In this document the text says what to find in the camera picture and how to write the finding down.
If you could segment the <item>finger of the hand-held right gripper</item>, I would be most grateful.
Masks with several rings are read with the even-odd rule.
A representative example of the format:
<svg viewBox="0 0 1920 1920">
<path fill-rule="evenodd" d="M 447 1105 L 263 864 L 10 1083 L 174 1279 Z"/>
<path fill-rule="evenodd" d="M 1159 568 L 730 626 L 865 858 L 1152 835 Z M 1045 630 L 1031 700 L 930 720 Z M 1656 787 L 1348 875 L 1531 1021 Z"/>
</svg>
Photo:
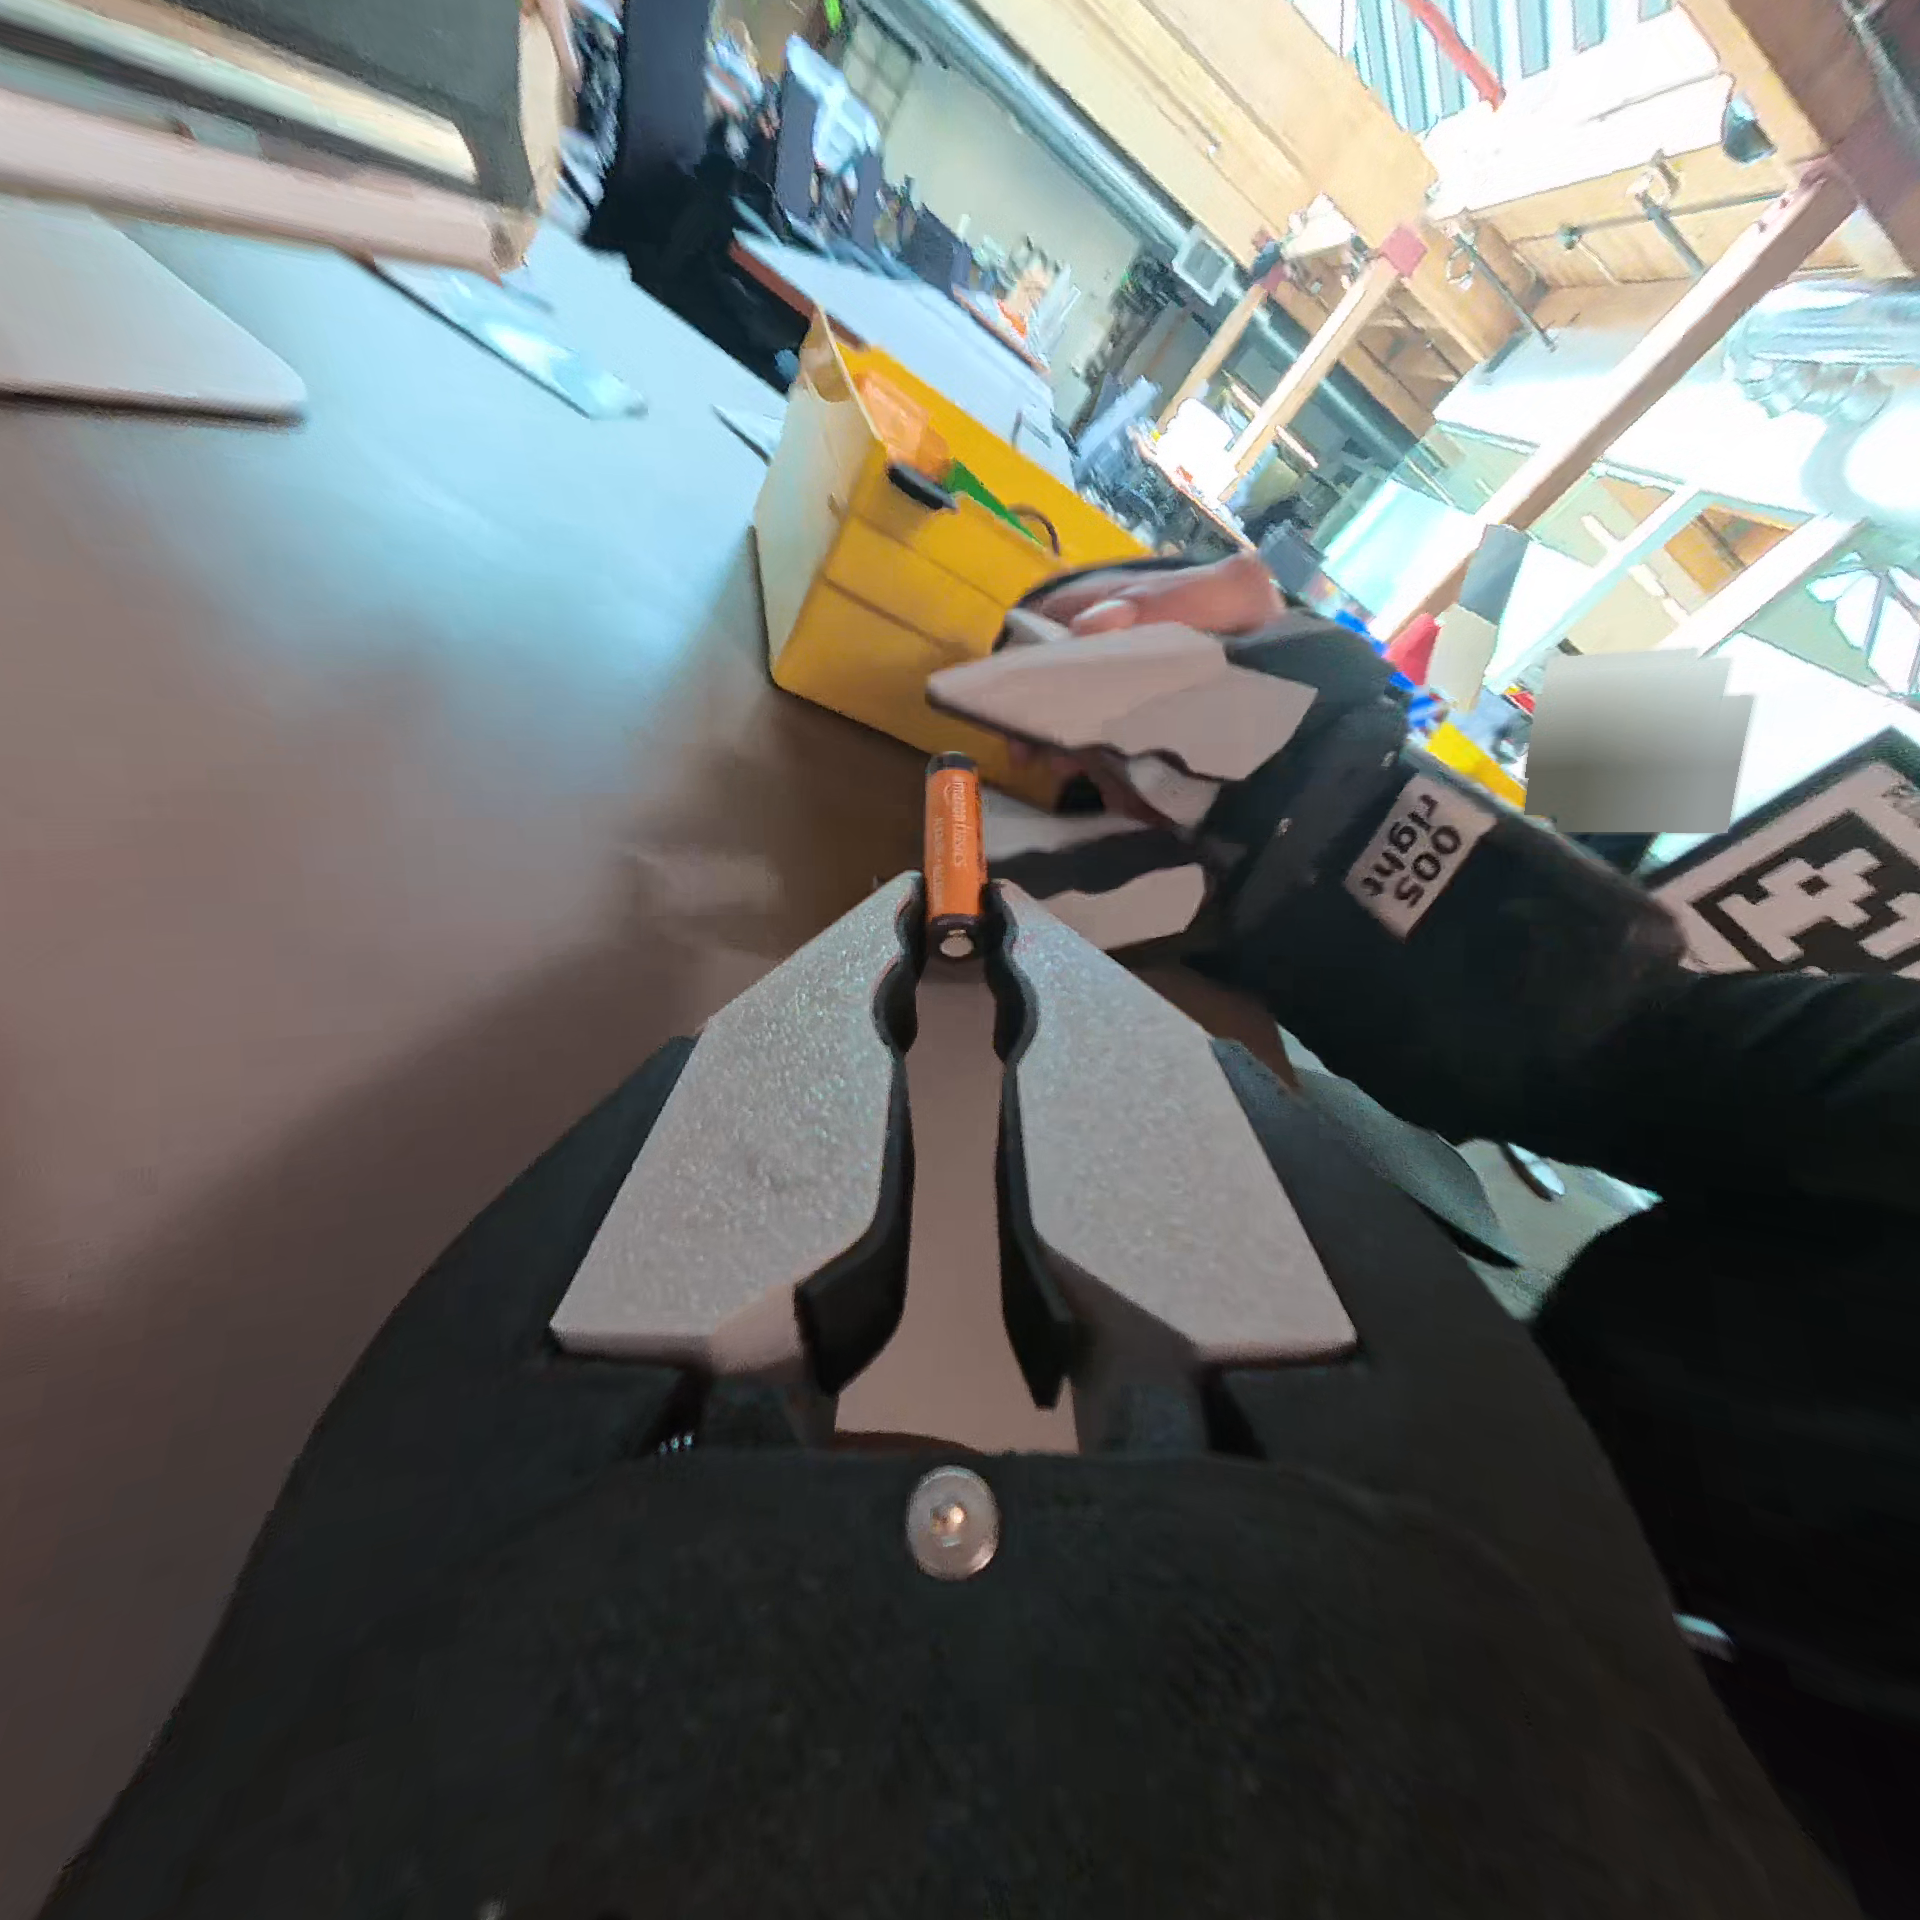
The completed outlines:
<svg viewBox="0 0 1920 1920">
<path fill-rule="evenodd" d="M 1008 619 L 1001 649 L 928 674 L 928 708 L 1103 767 L 1156 820 L 1201 829 L 1229 785 L 1291 746 L 1308 686 L 1241 664 L 1182 622 L 1072 633 Z"/>
<path fill-rule="evenodd" d="M 1135 817 L 986 817 L 989 875 L 1092 948 L 1177 938 L 1208 901 L 1199 848 Z"/>
</svg>

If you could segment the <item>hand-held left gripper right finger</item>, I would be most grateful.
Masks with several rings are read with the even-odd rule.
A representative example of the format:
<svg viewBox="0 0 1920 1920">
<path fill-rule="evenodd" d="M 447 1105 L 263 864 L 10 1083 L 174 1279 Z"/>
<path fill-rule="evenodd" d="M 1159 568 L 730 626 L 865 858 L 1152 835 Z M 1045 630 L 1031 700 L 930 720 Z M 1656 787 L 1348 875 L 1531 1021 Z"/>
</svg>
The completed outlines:
<svg viewBox="0 0 1920 1920">
<path fill-rule="evenodd" d="M 1212 1036 L 1018 885 L 991 895 L 998 1298 L 1031 1403 L 1356 1356 Z"/>
</svg>

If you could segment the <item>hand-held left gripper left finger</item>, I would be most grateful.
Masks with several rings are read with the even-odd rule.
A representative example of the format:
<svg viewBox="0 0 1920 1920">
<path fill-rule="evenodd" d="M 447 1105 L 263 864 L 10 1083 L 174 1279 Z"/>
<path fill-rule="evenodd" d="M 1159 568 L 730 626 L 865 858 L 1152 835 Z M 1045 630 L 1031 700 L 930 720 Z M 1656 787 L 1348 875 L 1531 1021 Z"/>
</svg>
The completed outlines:
<svg viewBox="0 0 1920 1920">
<path fill-rule="evenodd" d="M 899 1325 L 915 878 L 694 1036 L 549 1330 L 562 1351 L 836 1394 Z"/>
</svg>

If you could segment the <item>orange battery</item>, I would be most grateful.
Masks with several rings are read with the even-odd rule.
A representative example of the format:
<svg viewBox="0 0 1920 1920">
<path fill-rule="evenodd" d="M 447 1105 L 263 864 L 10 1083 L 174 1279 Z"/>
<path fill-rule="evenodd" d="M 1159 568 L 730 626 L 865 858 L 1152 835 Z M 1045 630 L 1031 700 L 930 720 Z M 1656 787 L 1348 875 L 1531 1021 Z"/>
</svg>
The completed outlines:
<svg viewBox="0 0 1920 1920">
<path fill-rule="evenodd" d="M 967 754 L 935 754 L 926 767 L 921 885 L 928 948 L 944 963 L 970 963 L 989 910 L 989 858 L 977 767 Z"/>
</svg>

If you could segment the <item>yellow plastic bin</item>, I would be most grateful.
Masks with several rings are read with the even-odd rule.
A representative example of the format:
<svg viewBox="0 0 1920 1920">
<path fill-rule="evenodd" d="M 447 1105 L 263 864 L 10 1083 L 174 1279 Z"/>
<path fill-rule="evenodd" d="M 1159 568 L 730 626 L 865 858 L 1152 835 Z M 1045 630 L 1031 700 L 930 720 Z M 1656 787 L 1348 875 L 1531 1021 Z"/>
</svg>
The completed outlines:
<svg viewBox="0 0 1920 1920">
<path fill-rule="evenodd" d="M 1036 539 L 889 471 L 854 395 L 861 369 L 928 402 L 954 460 L 1022 512 Z M 928 708 L 928 674 L 991 656 L 1006 610 L 1036 589 L 1145 554 L 1115 517 L 895 356 L 847 343 L 827 317 L 812 321 L 755 500 L 766 664 L 782 690 L 906 749 L 970 754 L 982 782 L 1051 812 L 1062 777 Z"/>
</svg>

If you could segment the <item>person's right forearm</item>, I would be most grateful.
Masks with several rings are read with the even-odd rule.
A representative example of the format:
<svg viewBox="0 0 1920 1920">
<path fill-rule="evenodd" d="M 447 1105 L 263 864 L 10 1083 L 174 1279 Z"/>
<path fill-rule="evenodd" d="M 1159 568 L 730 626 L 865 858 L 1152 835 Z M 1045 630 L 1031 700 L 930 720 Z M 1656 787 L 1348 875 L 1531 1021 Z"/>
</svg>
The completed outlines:
<svg viewBox="0 0 1920 1920">
<path fill-rule="evenodd" d="M 1308 686 L 1294 738 L 1336 708 L 1406 713 L 1378 650 L 1308 610 L 1225 646 Z M 1784 1196 L 1917 1217 L 1917 982 L 1687 971 L 1683 994 L 1583 1056 L 1327 1056 L 1279 1026 L 1441 1140 L 1524 1144 L 1673 1204 Z"/>
</svg>

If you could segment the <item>person's right hand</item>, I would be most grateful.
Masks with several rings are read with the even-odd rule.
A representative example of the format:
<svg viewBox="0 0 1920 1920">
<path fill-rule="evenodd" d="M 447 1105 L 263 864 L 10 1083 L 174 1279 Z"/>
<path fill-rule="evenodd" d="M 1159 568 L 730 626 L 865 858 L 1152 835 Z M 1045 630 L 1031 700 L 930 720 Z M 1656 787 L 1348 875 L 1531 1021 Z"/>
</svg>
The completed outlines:
<svg viewBox="0 0 1920 1920">
<path fill-rule="evenodd" d="M 1141 626 L 1241 637 L 1272 627 L 1289 600 L 1255 550 L 1216 561 L 1159 557 L 1152 563 L 1065 576 L 1022 600 L 1070 633 L 1108 633 Z"/>
</svg>

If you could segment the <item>grey background table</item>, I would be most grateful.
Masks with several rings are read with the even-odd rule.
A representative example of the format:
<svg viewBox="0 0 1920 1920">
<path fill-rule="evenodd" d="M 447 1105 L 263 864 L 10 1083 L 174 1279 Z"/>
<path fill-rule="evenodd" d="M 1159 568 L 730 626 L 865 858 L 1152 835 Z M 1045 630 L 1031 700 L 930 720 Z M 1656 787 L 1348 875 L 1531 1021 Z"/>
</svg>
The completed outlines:
<svg viewBox="0 0 1920 1920">
<path fill-rule="evenodd" d="M 886 277 L 748 229 L 730 238 L 730 265 L 806 324 L 827 317 L 847 343 L 886 350 L 1008 445 L 1045 465 L 1062 458 L 1043 372 L 950 293 L 915 274 Z"/>
</svg>

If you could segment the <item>black white marker board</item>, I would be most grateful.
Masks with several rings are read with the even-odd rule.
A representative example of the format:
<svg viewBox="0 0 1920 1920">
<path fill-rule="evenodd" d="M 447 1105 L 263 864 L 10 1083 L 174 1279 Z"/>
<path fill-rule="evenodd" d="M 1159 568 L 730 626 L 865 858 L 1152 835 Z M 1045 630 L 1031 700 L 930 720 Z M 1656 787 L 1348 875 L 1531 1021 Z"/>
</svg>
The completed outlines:
<svg viewBox="0 0 1920 1920">
<path fill-rule="evenodd" d="M 1706 976 L 1917 977 L 1917 741 L 1879 730 L 1646 875 Z"/>
</svg>

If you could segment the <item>person's black clothing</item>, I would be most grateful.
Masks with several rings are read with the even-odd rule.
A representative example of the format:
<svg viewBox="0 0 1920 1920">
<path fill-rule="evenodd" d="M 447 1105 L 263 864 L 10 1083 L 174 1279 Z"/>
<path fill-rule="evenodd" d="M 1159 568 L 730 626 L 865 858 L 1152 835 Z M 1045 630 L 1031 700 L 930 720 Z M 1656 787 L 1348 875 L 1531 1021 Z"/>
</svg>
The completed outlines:
<svg viewBox="0 0 1920 1920">
<path fill-rule="evenodd" d="M 1917 1217 L 1652 1204 L 1531 1335 L 1703 1670 L 1868 1916 L 1917 1916 Z"/>
</svg>

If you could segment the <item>grey flat plate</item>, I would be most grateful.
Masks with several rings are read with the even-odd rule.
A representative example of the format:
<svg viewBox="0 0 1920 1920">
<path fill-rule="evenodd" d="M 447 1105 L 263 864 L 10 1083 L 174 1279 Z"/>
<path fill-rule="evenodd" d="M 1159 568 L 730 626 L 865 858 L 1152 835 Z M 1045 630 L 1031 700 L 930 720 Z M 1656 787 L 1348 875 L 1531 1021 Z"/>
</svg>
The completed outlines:
<svg viewBox="0 0 1920 1920">
<path fill-rule="evenodd" d="M 649 402 L 553 332 L 553 308 L 537 290 L 468 270 L 413 262 L 368 262 L 369 274 L 434 321 L 589 422 L 643 418 Z"/>
</svg>

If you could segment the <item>black office chair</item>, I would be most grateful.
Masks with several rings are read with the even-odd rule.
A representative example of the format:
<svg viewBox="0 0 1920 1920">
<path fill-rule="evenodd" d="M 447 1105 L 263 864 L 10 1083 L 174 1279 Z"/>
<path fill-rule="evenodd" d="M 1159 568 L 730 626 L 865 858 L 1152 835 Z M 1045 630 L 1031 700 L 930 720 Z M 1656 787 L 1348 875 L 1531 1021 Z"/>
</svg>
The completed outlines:
<svg viewBox="0 0 1920 1920">
<path fill-rule="evenodd" d="M 755 377 L 787 349 L 738 280 L 735 163 L 709 124 L 709 3 L 623 3 L 613 152 L 585 247 Z"/>
</svg>

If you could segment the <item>black monitor with wooden edge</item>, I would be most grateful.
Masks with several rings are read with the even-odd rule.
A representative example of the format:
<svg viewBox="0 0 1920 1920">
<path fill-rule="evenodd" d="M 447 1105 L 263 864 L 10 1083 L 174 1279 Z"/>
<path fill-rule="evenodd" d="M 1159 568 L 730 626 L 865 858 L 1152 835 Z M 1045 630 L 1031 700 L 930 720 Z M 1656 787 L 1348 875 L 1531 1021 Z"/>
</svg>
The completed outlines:
<svg viewBox="0 0 1920 1920">
<path fill-rule="evenodd" d="M 4 3 L 4 197 L 513 274 L 572 3 Z"/>
</svg>

